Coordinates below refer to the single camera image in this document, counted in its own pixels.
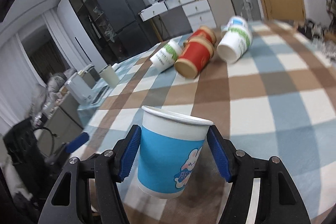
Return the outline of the blue rabbit paper cup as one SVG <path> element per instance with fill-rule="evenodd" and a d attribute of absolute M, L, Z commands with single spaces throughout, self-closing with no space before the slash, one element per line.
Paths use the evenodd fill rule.
<path fill-rule="evenodd" d="M 138 186 L 155 198 L 178 197 L 214 123 L 152 106 L 142 106 L 142 110 Z"/>

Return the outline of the left green white paper cup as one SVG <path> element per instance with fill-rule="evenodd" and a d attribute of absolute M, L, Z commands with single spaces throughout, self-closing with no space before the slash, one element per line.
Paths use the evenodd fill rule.
<path fill-rule="evenodd" d="M 181 46 L 171 39 L 150 58 L 150 61 L 153 67 L 161 73 L 174 65 L 182 51 Z"/>

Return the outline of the front red paper cup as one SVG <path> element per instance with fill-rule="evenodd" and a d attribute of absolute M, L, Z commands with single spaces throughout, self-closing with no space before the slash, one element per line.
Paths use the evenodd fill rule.
<path fill-rule="evenodd" d="M 202 37 L 191 38 L 174 64 L 175 70 L 186 79 L 194 79 L 214 55 L 213 45 Z"/>

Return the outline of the red paper cup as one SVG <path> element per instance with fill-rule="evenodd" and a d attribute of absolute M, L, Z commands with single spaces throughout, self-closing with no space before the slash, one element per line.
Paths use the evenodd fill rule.
<path fill-rule="evenodd" d="M 202 37 L 191 38 L 174 64 L 175 70 L 186 79 L 194 79 L 214 55 L 213 45 Z"/>
<path fill-rule="evenodd" d="M 209 43 L 211 43 L 213 46 L 217 42 L 217 37 L 212 29 L 210 29 L 208 26 L 200 26 L 196 31 L 194 31 L 189 38 L 183 43 L 184 45 L 189 42 L 190 39 L 201 37 L 206 39 Z"/>

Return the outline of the right green white paper cup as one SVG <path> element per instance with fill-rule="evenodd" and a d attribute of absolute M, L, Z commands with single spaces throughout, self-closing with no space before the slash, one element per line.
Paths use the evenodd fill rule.
<path fill-rule="evenodd" d="M 252 44 L 252 34 L 246 27 L 232 25 L 218 43 L 217 54 L 228 64 L 235 63 Z"/>

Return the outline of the rear red paper cup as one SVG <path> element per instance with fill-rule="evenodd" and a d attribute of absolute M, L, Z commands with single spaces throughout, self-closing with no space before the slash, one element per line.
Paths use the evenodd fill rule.
<path fill-rule="evenodd" d="M 213 46 L 217 42 L 217 37 L 212 29 L 210 29 L 208 26 L 200 26 L 196 31 L 194 31 L 189 38 L 183 43 L 184 45 L 189 42 L 190 39 L 201 37 L 206 39 L 209 43 L 211 43 Z"/>

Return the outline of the rear blue white paper cup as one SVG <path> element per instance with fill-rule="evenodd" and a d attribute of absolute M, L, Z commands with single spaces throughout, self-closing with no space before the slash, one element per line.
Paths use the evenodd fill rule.
<path fill-rule="evenodd" d="M 221 31 L 227 31 L 228 28 L 230 28 L 230 26 L 233 26 L 233 25 L 242 26 L 247 29 L 249 28 L 248 23 L 244 18 L 242 18 L 241 16 L 232 16 L 228 20 L 227 24 L 221 26 Z"/>

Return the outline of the smartphone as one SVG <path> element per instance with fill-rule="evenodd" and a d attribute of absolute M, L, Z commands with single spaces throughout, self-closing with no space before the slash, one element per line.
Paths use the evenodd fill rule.
<path fill-rule="evenodd" d="M 94 105 L 96 104 L 98 101 L 100 101 L 101 97 L 104 96 L 104 94 L 108 91 L 109 89 L 109 86 L 108 85 L 105 85 L 104 87 L 101 87 L 99 90 L 98 90 L 98 93 L 94 96 L 91 104 Z"/>

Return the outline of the white appliance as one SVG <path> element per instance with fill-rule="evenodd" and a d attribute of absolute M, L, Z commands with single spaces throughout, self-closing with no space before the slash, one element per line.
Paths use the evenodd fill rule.
<path fill-rule="evenodd" d="M 87 105 L 92 102 L 92 89 L 77 72 L 65 82 L 65 86 L 80 105 Z"/>

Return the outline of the beige tumbler mug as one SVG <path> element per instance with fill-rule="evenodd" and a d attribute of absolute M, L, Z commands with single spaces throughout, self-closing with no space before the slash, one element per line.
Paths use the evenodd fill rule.
<path fill-rule="evenodd" d="M 99 75 L 113 89 L 120 82 L 120 79 L 112 68 L 112 65 L 107 65 L 106 67 L 104 67 L 101 71 L 99 71 Z"/>

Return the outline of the checkered tablecloth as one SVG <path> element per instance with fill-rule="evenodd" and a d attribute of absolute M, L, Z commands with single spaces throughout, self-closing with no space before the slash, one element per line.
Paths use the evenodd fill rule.
<path fill-rule="evenodd" d="M 142 121 L 142 106 L 214 122 L 234 146 L 259 159 L 279 157 L 313 223 L 335 205 L 335 67 L 282 22 L 254 22 L 253 43 L 234 64 L 214 56 L 193 80 L 150 63 L 158 47 L 121 63 L 120 83 L 86 126 L 86 159 L 112 148 Z"/>

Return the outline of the dark glass cabinet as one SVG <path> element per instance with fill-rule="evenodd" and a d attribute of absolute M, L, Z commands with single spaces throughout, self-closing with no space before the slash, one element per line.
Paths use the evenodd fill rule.
<path fill-rule="evenodd" d="M 104 15 L 97 0 L 68 0 L 79 22 L 90 39 L 89 45 L 94 46 L 105 64 L 118 61 L 113 51 L 112 27 Z"/>

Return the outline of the black refrigerator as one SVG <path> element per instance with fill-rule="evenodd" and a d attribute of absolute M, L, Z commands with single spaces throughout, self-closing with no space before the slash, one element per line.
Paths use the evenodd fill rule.
<path fill-rule="evenodd" d="M 145 9 L 143 0 L 97 0 L 108 23 L 109 45 L 124 61 L 155 46 L 159 39 L 150 21 L 143 21 L 139 13 Z"/>

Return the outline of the white drawer desk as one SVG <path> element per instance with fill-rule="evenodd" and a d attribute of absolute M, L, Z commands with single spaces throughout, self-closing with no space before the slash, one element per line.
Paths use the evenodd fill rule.
<path fill-rule="evenodd" d="M 207 0 L 164 0 L 155 2 L 139 13 L 149 22 L 161 40 L 196 31 L 200 26 L 216 28 Z"/>

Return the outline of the beige suitcase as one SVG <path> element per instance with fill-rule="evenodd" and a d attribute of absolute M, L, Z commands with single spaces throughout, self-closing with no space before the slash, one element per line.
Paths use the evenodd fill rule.
<path fill-rule="evenodd" d="M 217 27 L 224 26 L 231 17 L 235 16 L 231 0 L 207 0 Z"/>

